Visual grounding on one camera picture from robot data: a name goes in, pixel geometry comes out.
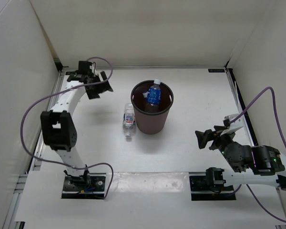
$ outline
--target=blue label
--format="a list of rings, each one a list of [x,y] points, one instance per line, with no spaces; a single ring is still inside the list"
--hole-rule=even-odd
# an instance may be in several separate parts
[[[161,90],[156,88],[150,88],[148,90],[147,102],[151,104],[160,103]]]

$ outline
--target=white bottle cap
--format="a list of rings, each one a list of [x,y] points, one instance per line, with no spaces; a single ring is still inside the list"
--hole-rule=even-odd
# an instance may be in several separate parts
[[[143,92],[142,94],[144,98],[147,98],[148,92]]]
[[[161,80],[155,79],[153,83],[155,83],[155,84],[161,84]]]

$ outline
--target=bottle with blue label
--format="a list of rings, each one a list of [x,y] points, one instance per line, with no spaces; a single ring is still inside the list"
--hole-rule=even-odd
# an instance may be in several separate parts
[[[132,104],[126,104],[123,117],[123,131],[127,140],[135,134],[135,117]]]
[[[161,98],[160,84],[161,80],[155,79],[153,82],[153,86],[149,88],[146,99],[145,112],[148,113],[159,112],[159,103]]]

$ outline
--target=black bin rim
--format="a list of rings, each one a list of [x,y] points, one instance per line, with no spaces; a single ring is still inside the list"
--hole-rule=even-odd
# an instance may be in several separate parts
[[[130,94],[130,100],[131,100],[131,102],[132,102],[132,105],[133,105],[133,107],[138,111],[138,112],[140,112],[140,113],[142,113],[142,114],[144,114],[144,115],[150,115],[150,116],[155,116],[155,115],[162,115],[162,114],[164,114],[165,112],[167,112],[171,107],[172,107],[172,105],[173,105],[173,102],[174,102],[174,94],[173,94],[173,91],[171,90],[171,88],[169,87],[169,86],[167,86],[166,84],[164,84],[164,83],[162,83],[161,82],[161,84],[162,85],[164,85],[169,91],[170,91],[170,93],[171,93],[171,103],[170,103],[170,105],[167,107],[167,108],[165,108],[163,111],[161,111],[161,112],[157,112],[157,113],[147,113],[147,112],[145,112],[145,111],[142,111],[141,109],[139,109],[135,104],[134,104],[134,102],[133,102],[133,93],[134,93],[134,91],[135,91],[135,89],[138,87],[138,86],[140,86],[141,84],[143,84],[143,83],[147,83],[147,82],[153,82],[153,80],[145,80],[145,81],[142,81],[142,82],[140,82],[140,83],[138,83],[134,88],[133,88],[133,90],[132,90],[132,93]]]

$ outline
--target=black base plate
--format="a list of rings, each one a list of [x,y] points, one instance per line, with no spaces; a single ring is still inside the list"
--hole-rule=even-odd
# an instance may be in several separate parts
[[[71,177],[66,176],[61,193],[62,199],[102,199],[104,197],[105,176],[90,174],[91,187],[94,187],[93,192],[81,193],[75,185],[70,184],[70,181]]]
[[[206,184],[205,176],[190,176],[190,187],[192,201],[201,200],[236,200],[233,186],[224,187],[221,193],[213,193]]]

